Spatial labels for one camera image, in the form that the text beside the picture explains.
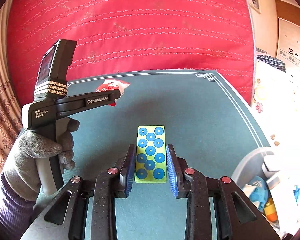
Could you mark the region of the grey gloved left hand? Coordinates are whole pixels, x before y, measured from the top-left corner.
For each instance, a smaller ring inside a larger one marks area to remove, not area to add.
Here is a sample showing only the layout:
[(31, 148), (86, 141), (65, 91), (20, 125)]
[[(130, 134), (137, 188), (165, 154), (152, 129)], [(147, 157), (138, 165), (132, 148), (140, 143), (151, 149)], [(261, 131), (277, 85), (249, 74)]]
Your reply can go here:
[(35, 132), (26, 131), (14, 143), (3, 168), (2, 189), (16, 200), (34, 202), (39, 194), (41, 182), (36, 159), (57, 157), (63, 168), (75, 167), (72, 132), (79, 128), (79, 121), (70, 119), (66, 131), (59, 142), (54, 142)]

